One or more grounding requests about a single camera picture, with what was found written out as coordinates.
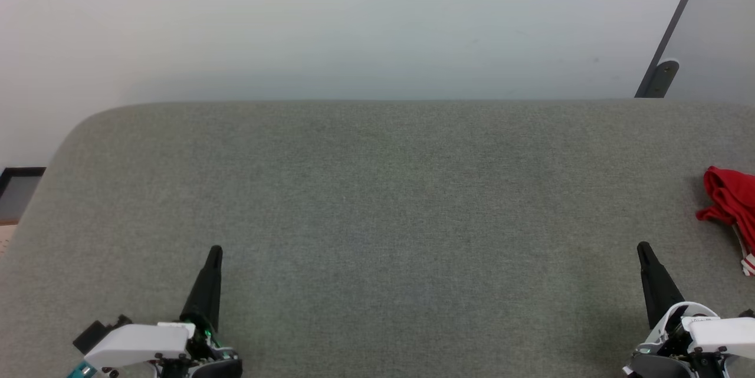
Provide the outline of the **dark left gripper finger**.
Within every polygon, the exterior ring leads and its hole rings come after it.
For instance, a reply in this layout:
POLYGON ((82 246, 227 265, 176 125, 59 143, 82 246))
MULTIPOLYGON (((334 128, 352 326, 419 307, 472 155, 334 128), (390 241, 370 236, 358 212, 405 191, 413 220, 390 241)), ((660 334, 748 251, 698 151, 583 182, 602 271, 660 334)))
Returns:
POLYGON ((192 323, 202 331, 218 331, 222 263, 222 247, 212 246, 183 306, 181 321, 192 323))

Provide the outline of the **dark grey door edge bar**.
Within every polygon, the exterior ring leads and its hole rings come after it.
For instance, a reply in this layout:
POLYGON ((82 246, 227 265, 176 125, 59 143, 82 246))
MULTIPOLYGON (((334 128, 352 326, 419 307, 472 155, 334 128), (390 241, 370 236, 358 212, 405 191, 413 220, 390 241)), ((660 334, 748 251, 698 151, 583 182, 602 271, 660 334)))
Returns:
POLYGON ((665 54, 669 42, 671 42, 671 37, 676 31, 689 2, 690 0, 679 0, 666 31, 664 31, 663 37, 653 54, 649 67, 647 67, 644 77, 639 83, 634 98, 664 98, 671 88, 672 82, 674 82, 680 70, 680 62, 677 59, 668 58, 665 54))

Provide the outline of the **black framed grey panel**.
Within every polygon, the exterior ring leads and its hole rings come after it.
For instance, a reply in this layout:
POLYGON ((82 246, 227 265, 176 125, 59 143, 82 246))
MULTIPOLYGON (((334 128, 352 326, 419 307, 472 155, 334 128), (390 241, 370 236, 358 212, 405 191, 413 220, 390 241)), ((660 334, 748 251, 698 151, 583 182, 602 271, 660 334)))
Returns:
POLYGON ((45 167, 3 169, 0 173, 0 226, 17 225, 45 171, 45 167))

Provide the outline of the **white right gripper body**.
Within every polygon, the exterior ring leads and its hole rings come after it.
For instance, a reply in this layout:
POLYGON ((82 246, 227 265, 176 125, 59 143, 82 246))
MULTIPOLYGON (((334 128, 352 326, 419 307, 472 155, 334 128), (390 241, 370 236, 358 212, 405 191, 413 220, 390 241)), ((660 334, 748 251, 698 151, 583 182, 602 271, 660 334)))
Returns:
POLYGON ((733 378, 731 365, 755 361, 755 318, 720 318, 700 303, 672 305, 622 372, 626 378, 733 378))

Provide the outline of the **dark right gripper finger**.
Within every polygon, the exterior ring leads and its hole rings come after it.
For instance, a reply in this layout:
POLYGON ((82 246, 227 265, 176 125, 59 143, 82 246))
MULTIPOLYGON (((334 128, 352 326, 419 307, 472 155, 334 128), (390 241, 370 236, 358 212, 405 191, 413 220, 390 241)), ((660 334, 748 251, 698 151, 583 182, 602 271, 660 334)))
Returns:
POLYGON ((637 245, 645 310, 652 329, 672 305, 685 301, 671 274, 659 261, 649 242, 637 245))

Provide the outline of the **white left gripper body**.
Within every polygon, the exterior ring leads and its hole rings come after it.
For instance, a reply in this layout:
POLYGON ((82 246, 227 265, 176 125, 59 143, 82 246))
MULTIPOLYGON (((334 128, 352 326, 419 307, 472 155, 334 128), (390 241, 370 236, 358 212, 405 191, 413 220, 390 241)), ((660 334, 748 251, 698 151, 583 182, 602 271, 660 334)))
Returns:
POLYGON ((119 378, 122 368, 146 364, 153 378, 242 378, 242 359, 192 323, 129 324, 113 330, 83 356, 96 378, 119 378))

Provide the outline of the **red white basketball jersey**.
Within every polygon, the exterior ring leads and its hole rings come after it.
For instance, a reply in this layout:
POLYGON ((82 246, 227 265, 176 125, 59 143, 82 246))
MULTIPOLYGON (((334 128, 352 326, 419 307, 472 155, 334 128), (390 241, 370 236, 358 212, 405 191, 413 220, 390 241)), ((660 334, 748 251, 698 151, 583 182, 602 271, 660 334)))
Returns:
POLYGON ((755 175, 710 166, 703 184, 712 205, 696 211, 696 218, 731 226, 742 253, 743 274, 755 277, 755 175))

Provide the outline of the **grey door panel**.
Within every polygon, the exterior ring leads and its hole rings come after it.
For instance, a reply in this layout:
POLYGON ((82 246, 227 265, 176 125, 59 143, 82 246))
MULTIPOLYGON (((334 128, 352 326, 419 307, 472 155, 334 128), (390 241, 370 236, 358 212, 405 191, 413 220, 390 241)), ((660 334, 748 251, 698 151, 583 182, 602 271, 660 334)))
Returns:
POLYGON ((667 99, 755 106, 755 0, 688 0, 664 59, 679 64, 667 99))

